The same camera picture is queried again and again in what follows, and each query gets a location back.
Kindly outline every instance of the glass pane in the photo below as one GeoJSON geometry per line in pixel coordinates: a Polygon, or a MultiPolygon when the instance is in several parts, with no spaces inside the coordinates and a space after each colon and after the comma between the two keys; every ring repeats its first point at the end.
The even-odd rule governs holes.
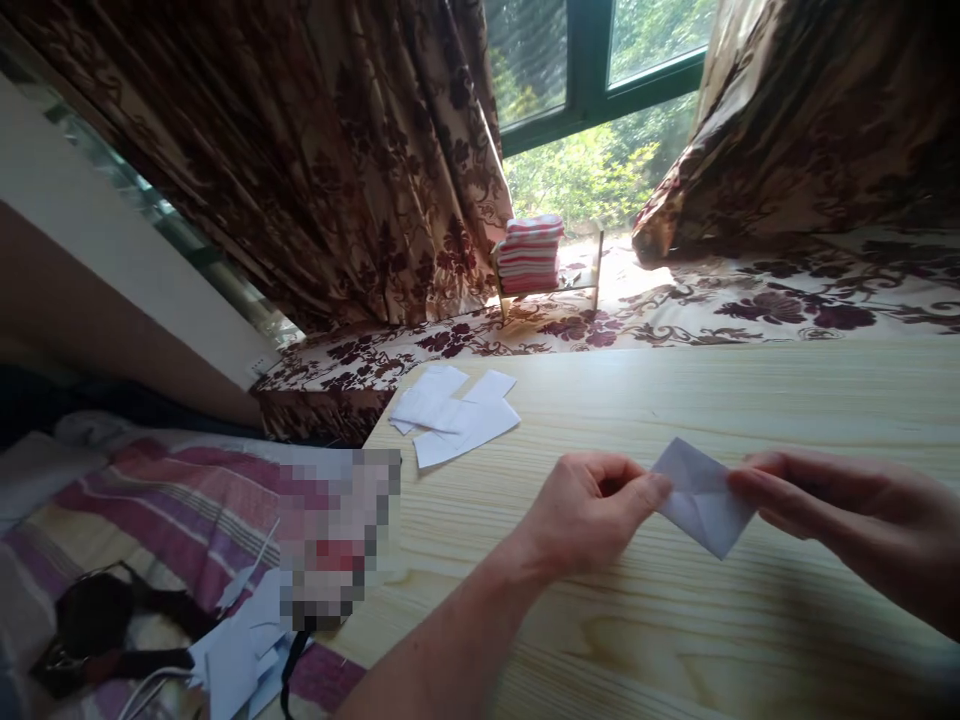
{"type": "Polygon", "coordinates": [[[717,0],[617,0],[610,84],[706,45],[716,9],[717,0]]]}
{"type": "Polygon", "coordinates": [[[565,0],[486,0],[493,91],[503,129],[567,100],[565,0]]]}
{"type": "Polygon", "coordinates": [[[686,147],[696,107],[693,92],[507,158],[516,216],[556,213],[575,233],[591,220],[629,227],[686,147]]]}
{"type": "MultiPolygon", "coordinates": [[[[30,98],[44,112],[47,120],[61,130],[66,140],[109,180],[130,207],[153,225],[181,255],[189,255],[211,245],[211,242],[120,157],[93,127],[74,113],[53,88],[12,55],[4,52],[3,48],[0,48],[0,74],[9,78],[30,98]]],[[[221,261],[200,269],[199,272],[237,312],[278,346],[303,338],[299,328],[232,265],[221,261]]]]}
{"type": "Polygon", "coordinates": [[[227,262],[216,262],[200,268],[200,274],[230,303],[234,310],[261,334],[273,339],[277,346],[302,340],[304,334],[240,272],[227,262]]]}

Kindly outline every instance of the green window frame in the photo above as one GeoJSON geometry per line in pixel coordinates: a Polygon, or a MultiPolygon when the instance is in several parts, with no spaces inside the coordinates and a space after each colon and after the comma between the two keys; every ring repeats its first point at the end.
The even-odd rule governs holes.
{"type": "Polygon", "coordinates": [[[587,130],[700,87],[706,48],[610,85],[615,0],[567,0],[567,98],[564,105],[501,128],[503,156],[587,130]]]}

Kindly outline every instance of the striped blanket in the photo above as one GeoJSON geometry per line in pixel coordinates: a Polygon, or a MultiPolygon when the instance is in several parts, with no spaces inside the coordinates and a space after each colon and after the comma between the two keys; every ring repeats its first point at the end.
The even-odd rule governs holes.
{"type": "MultiPolygon", "coordinates": [[[[84,572],[124,560],[151,585],[186,588],[210,610],[224,586],[253,564],[278,512],[281,470],[251,455],[210,447],[168,451],[142,438],[104,470],[67,486],[0,539],[0,716],[115,718],[135,683],[112,680],[54,703],[28,670],[54,633],[53,604],[84,572]]],[[[243,599],[279,564],[267,548],[243,599]]],[[[163,649],[189,644],[165,618],[136,616],[128,644],[163,649]]],[[[291,682],[297,717],[333,712],[363,669],[314,645],[291,682]]],[[[205,698],[168,681],[143,717],[194,717],[205,698]]],[[[281,717],[274,701],[261,717],[281,717]]]]}

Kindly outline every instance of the wall outlet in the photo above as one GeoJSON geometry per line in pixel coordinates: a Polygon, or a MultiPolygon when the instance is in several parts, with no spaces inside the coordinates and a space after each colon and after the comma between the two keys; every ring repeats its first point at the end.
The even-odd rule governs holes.
{"type": "Polygon", "coordinates": [[[261,355],[252,363],[247,365],[247,374],[254,380],[259,380],[269,372],[270,368],[277,364],[269,355],[261,355]]]}

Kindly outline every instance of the brown curtain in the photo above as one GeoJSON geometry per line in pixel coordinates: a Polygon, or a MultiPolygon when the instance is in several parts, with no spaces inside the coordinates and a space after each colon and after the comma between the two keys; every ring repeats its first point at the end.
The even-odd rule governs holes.
{"type": "Polygon", "coordinates": [[[0,0],[20,52],[303,330],[494,293],[481,0],[0,0]]]}
{"type": "Polygon", "coordinates": [[[693,139],[634,227],[641,260],[709,236],[954,223],[950,7],[720,0],[693,139]]]}

